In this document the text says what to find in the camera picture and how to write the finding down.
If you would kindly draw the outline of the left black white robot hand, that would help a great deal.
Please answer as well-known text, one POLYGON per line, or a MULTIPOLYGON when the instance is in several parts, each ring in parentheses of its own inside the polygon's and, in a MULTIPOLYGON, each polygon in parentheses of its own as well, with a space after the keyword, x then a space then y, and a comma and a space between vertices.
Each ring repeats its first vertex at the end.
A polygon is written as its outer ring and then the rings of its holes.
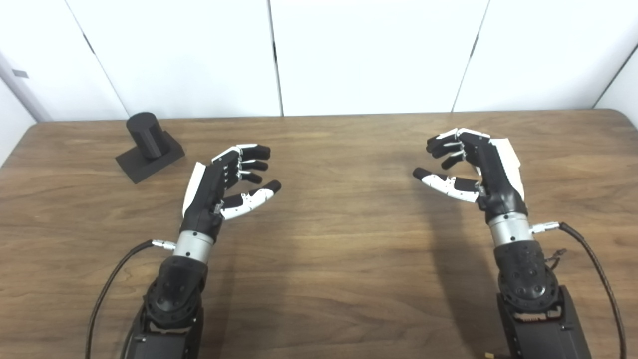
POLYGON ((184 196, 180 232, 201 234, 216 241, 224 221, 243 216, 262 206, 281 190, 270 181, 260 188, 227 196, 238 182, 261 184, 253 173, 268 170, 268 146, 234 145, 213 157, 208 164, 196 162, 184 196))

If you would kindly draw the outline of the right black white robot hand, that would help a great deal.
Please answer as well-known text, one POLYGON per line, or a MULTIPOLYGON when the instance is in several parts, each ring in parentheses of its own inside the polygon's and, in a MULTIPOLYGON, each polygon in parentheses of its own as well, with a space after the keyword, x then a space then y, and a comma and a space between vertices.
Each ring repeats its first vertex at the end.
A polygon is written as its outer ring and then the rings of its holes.
POLYGON ((450 177, 415 168, 413 176, 426 186, 457 200, 477 203, 486 222, 511 213, 528 214, 520 177, 520 160, 508 138, 494 138, 470 129, 452 129, 428 139, 426 151, 446 157, 443 170, 467 162, 480 180, 450 177))

